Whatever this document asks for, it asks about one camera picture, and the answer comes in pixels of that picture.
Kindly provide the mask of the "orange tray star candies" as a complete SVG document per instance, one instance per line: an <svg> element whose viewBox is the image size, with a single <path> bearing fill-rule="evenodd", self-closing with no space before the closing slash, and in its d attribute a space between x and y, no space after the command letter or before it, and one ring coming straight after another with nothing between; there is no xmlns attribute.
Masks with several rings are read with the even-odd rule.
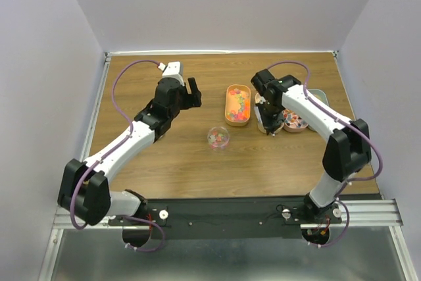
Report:
<svg viewBox="0 0 421 281"><path fill-rule="evenodd" d="M251 90L241 84L230 85L226 90L224 118L228 125L247 125L251 117Z"/></svg>

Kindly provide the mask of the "clear glass jar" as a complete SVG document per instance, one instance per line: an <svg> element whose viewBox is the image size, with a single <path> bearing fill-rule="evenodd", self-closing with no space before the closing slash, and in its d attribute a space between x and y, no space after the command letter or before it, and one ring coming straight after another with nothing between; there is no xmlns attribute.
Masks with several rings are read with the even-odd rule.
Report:
<svg viewBox="0 0 421 281"><path fill-rule="evenodd" d="M223 126L215 126L208 131L207 141L211 149L225 149L230 141L229 131Z"/></svg>

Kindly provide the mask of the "silver metal scoop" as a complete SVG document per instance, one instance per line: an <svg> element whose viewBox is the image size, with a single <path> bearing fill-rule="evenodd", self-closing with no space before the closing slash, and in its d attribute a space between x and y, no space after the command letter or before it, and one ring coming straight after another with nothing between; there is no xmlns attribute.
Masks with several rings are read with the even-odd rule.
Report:
<svg viewBox="0 0 421 281"><path fill-rule="evenodd" d="M263 126L263 123L262 123L262 117L260 115L260 110L259 110L258 105L255 105L254 110L255 110L255 114L256 114L257 120L258 120L258 125L259 125L260 128L263 129L264 126Z"/></svg>

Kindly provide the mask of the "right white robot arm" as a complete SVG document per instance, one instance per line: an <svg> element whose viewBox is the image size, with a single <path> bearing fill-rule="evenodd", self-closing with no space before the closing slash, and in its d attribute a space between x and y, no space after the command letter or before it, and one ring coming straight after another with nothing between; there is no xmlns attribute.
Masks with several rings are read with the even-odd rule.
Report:
<svg viewBox="0 0 421 281"><path fill-rule="evenodd" d="M256 102L255 110L266 134L274 134L281 125L286 125L282 111L290 110L326 141L323 174L306 194L302 207L307 221L319 222L326 216L345 181L370 163L368 124L362 119L351 120L333 111L314 98L292 75L277 79L264 69L252 77L251 83L263 98Z"/></svg>

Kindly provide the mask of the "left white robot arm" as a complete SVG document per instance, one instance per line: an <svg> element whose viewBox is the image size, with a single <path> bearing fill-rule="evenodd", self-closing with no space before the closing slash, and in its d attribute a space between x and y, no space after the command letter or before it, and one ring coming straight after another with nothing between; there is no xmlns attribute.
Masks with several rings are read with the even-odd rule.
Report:
<svg viewBox="0 0 421 281"><path fill-rule="evenodd" d="M123 216L130 224L145 220L145 200L138 193L112 192L114 177L142 150L154 144L171 127L180 111L200 107L201 92L195 78L181 84L175 78L162 78L155 96L131 121L129 127L100 152L79 161L69 161L63 172L57 202L94 226L106 216Z"/></svg>

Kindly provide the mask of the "blue tray popsicle candies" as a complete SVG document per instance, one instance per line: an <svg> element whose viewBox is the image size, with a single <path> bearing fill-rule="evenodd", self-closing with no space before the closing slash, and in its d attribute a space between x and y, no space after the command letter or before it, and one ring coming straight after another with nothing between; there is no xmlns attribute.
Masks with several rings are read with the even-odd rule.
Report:
<svg viewBox="0 0 421 281"><path fill-rule="evenodd" d="M321 89L309 89L309 92L324 104L329 105L327 95Z"/></svg>

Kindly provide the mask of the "pink tray round lollipops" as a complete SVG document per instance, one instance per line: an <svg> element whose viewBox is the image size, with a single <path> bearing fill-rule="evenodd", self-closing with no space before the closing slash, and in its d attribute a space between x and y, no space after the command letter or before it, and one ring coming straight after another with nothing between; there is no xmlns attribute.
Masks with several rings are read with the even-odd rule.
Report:
<svg viewBox="0 0 421 281"><path fill-rule="evenodd" d="M284 118L284 130L287 132L299 133L308 127L308 124L299 115L289 109L284 109L282 115Z"/></svg>

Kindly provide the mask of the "beige tray swirl lollipops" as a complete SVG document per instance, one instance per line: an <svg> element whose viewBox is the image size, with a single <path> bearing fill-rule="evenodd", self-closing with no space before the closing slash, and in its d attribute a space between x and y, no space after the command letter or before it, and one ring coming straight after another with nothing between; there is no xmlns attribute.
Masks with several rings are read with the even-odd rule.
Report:
<svg viewBox="0 0 421 281"><path fill-rule="evenodd" d="M259 93L255 94L254 107L255 107L255 105L258 105L258 107L259 107L260 115L262 117L263 126L265 127L265 126L272 126L272 125L280 125L282 123L283 127L284 127L284 120L283 120L283 116L282 116L281 113L279 113L278 115L275 115L274 118L272 118L270 116L266 116L264 114L265 102L266 102L266 100L265 100L264 97L262 97ZM257 126L258 126L258 129L259 129L260 132L266 134L264 128L262 129L262 128L259 127L258 121L257 121Z"/></svg>

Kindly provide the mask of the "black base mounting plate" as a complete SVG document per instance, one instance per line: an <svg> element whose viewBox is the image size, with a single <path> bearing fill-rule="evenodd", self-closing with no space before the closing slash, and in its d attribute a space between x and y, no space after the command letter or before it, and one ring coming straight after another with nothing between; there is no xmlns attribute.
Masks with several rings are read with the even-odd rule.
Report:
<svg viewBox="0 0 421 281"><path fill-rule="evenodd" d="M138 219L149 220L163 231L152 229L151 237L168 240L309 238L325 244L329 229L347 221L337 202L317 211L304 196L237 197L204 199L150 199L141 202L132 218L110 220L123 227L126 241L146 238Z"/></svg>

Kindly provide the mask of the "aluminium frame rail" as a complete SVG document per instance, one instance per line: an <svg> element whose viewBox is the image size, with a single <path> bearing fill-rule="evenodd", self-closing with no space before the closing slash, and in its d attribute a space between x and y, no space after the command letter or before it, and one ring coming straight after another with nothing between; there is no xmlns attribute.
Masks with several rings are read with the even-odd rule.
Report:
<svg viewBox="0 0 421 281"><path fill-rule="evenodd" d="M333 215L329 215L330 227L345 227L347 221L348 227L369 227L369 226L402 226L398 206L395 200L355 200L343 201L347 206L350 219L347 218L344 206L338 205L335 208L339 211L332 211ZM298 225L302 229L310 228L325 228L327 224L320 224L320 220L315 223L304 223L303 221L292 217L292 209L290 209L291 216L289 218L281 218L284 224ZM53 229L73 229L70 221L70 215L64 209L58 209L53 222ZM100 229L100 228L115 228L115 227L128 227L129 224L124 224L124 220L117 220L116 217L105 217L95 226L87 228Z"/></svg>

